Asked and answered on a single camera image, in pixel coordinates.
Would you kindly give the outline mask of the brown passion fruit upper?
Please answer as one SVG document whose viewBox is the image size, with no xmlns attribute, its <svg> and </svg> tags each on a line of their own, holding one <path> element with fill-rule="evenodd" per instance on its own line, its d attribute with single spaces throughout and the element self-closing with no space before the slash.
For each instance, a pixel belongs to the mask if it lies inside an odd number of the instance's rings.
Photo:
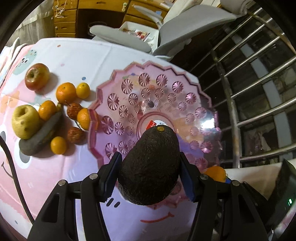
<svg viewBox="0 0 296 241">
<path fill-rule="evenodd" d="M 78 103 L 71 103 L 67 107 L 67 116 L 72 120 L 77 120 L 77 116 L 79 111 L 81 111 L 83 107 Z"/>
</svg>

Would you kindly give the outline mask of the overripe dark banana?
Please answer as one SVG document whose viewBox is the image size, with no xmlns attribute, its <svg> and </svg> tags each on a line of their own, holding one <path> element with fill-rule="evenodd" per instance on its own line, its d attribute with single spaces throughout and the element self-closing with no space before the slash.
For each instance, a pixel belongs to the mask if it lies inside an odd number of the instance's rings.
<svg viewBox="0 0 296 241">
<path fill-rule="evenodd" d="M 57 111 L 43 126 L 28 140 L 20 140 L 20 151 L 26 156 L 34 156 L 43 150 L 55 137 L 61 123 L 63 111 Z"/>
</svg>

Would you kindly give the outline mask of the large orange tangerine front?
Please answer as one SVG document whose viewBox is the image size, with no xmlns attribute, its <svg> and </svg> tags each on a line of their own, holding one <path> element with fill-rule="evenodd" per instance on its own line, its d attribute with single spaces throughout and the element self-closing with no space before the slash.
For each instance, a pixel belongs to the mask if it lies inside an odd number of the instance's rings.
<svg viewBox="0 0 296 241">
<path fill-rule="evenodd" d="M 214 181 L 226 182 L 226 171 L 221 166 L 211 166 L 204 172 L 207 176 L 212 178 Z"/>
</svg>

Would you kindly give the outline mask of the white storage box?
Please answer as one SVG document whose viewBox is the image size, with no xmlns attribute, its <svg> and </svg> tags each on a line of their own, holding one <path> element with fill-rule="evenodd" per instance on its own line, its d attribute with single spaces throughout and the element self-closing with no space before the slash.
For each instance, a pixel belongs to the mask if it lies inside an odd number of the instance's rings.
<svg viewBox="0 0 296 241">
<path fill-rule="evenodd" d="M 152 51 L 158 47 L 159 30 L 142 24 L 126 21 L 118 29 L 150 45 Z"/>
</svg>

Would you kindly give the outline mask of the metal window grille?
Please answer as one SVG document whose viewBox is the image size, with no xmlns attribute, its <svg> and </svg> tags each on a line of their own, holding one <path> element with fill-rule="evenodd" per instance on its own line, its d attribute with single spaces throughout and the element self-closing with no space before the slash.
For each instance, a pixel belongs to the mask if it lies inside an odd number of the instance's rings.
<svg viewBox="0 0 296 241">
<path fill-rule="evenodd" d="M 295 158 L 295 49 L 260 6 L 195 37 L 186 65 L 212 99 L 221 164 L 246 167 Z"/>
</svg>

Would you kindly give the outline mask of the wooden desk with drawers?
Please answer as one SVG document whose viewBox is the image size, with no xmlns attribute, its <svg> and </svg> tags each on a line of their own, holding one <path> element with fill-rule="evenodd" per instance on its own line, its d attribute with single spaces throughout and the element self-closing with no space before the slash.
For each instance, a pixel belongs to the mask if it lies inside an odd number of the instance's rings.
<svg viewBox="0 0 296 241">
<path fill-rule="evenodd" d="M 170 7 L 165 1 L 54 1 L 55 36 L 64 38 L 90 38 L 90 27 L 105 25 L 120 28 L 125 21 L 152 28 L 156 24 L 134 6 L 142 6 L 163 18 Z"/>
</svg>

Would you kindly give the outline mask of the small yellow tangerine top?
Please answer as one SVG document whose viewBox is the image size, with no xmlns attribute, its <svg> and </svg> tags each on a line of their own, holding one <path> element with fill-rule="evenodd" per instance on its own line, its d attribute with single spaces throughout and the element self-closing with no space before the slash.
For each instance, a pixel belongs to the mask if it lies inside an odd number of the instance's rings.
<svg viewBox="0 0 296 241">
<path fill-rule="evenodd" d="M 87 83 L 82 82 L 76 87 L 76 95 L 80 99 L 87 99 L 90 96 L 90 87 Z"/>
</svg>

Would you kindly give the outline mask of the black waste bin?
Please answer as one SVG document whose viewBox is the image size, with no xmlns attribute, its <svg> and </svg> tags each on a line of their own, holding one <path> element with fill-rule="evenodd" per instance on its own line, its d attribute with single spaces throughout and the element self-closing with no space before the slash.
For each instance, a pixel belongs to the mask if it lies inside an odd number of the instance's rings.
<svg viewBox="0 0 296 241">
<path fill-rule="evenodd" d="M 95 37 L 96 35 L 92 32 L 91 28 L 94 28 L 95 30 L 97 29 L 98 26 L 107 26 L 106 22 L 102 22 L 102 21 L 95 21 L 95 22 L 91 22 L 87 25 L 88 27 L 88 35 L 90 37 Z"/>
</svg>

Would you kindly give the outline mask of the red apple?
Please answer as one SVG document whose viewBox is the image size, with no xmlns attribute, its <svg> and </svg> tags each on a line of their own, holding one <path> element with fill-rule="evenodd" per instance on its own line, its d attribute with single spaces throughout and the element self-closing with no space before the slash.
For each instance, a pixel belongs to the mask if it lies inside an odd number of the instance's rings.
<svg viewBox="0 0 296 241">
<path fill-rule="evenodd" d="M 42 63 L 32 65 L 25 75 L 25 85 L 29 90 L 38 91 L 45 87 L 50 79 L 49 68 Z"/>
</svg>

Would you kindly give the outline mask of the brown passion fruit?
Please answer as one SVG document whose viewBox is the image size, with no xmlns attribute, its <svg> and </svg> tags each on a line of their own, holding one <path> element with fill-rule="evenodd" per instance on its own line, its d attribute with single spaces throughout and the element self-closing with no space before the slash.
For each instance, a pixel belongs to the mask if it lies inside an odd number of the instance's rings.
<svg viewBox="0 0 296 241">
<path fill-rule="evenodd" d="M 81 111 L 83 107 L 78 103 L 71 103 L 67 107 L 67 116 L 72 120 L 77 120 L 77 116 L 79 111 Z"/>
<path fill-rule="evenodd" d="M 73 126 L 67 132 L 67 140 L 72 144 L 81 144 L 85 140 L 85 136 L 83 130 Z"/>
</svg>

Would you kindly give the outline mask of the cartoon printed tablecloth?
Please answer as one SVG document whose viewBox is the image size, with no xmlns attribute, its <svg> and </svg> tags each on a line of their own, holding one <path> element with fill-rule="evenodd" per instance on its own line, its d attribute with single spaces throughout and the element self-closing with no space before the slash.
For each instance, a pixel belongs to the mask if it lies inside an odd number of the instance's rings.
<svg viewBox="0 0 296 241">
<path fill-rule="evenodd" d="M 55 155 L 50 147 L 35 156 L 23 155 L 11 127 L 15 108 L 23 104 L 38 108 L 46 100 L 56 102 L 56 89 L 65 82 L 74 85 L 86 82 L 94 91 L 115 69 L 147 61 L 169 65 L 140 51 L 88 39 L 45 38 L 22 47 L 1 81 L 1 137 L 13 157 L 21 190 L 33 216 L 38 215 L 59 180 L 83 180 L 98 171 L 99 163 L 86 142 L 68 144 L 62 155 Z M 32 91 L 25 85 L 25 75 L 37 63 L 49 68 L 50 79 L 45 87 Z M 112 204 L 101 206 L 112 240 L 186 240 L 196 207 L 187 200 L 175 208 L 163 206 L 155 210 L 136 206 L 122 199 L 117 190 L 113 192 Z"/>
</svg>

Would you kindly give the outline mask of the yellow pear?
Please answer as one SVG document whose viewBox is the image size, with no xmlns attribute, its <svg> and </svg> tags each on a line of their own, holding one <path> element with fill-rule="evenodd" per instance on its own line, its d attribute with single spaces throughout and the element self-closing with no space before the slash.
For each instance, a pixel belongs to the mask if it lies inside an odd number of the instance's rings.
<svg viewBox="0 0 296 241">
<path fill-rule="evenodd" d="M 38 111 L 28 104 L 15 108 L 11 124 L 16 136 L 23 140 L 30 139 L 41 127 Z"/>
</svg>

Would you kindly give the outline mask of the dark avocado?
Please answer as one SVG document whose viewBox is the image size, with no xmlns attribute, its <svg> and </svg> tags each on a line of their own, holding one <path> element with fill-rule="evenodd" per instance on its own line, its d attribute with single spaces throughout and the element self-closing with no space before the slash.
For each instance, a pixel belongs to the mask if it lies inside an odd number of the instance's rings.
<svg viewBox="0 0 296 241">
<path fill-rule="evenodd" d="M 180 148 L 168 126 L 146 130 L 121 164 L 118 189 L 133 204 L 149 206 L 166 199 L 179 177 Z"/>
</svg>

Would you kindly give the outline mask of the pink glass fruit bowl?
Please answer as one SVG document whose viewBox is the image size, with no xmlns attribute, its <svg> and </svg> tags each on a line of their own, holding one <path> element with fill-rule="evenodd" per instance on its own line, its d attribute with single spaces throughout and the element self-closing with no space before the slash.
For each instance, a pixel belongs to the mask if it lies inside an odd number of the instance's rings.
<svg viewBox="0 0 296 241">
<path fill-rule="evenodd" d="M 186 200 L 177 153 L 200 171 L 222 152 L 217 111 L 199 84 L 148 61 L 115 69 L 89 108 L 88 148 L 100 165 L 122 156 L 117 186 L 130 202 L 157 209 Z"/>
</svg>

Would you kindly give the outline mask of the grey office chair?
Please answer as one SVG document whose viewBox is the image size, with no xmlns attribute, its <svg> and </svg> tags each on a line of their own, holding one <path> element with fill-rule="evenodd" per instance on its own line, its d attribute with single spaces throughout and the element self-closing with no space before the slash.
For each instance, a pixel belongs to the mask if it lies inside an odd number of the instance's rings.
<svg viewBox="0 0 296 241">
<path fill-rule="evenodd" d="M 175 1 L 164 18 L 147 8 L 134 6 L 136 10 L 150 18 L 159 30 L 158 47 L 155 51 L 137 37 L 107 26 L 98 26 L 96 30 L 91 28 L 96 35 L 93 39 L 123 45 L 171 61 L 193 37 L 246 15 L 250 2 L 221 1 L 220 3 L 221 8 L 201 4 L 200 1 Z"/>
</svg>

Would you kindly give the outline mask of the brown passion fruit lower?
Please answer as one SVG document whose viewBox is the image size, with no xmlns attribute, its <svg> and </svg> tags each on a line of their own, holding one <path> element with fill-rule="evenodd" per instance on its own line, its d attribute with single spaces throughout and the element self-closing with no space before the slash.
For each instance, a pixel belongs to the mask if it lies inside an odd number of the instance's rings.
<svg viewBox="0 0 296 241">
<path fill-rule="evenodd" d="M 83 130 L 73 126 L 67 132 L 67 140 L 72 144 L 81 144 L 85 140 L 85 136 Z"/>
</svg>

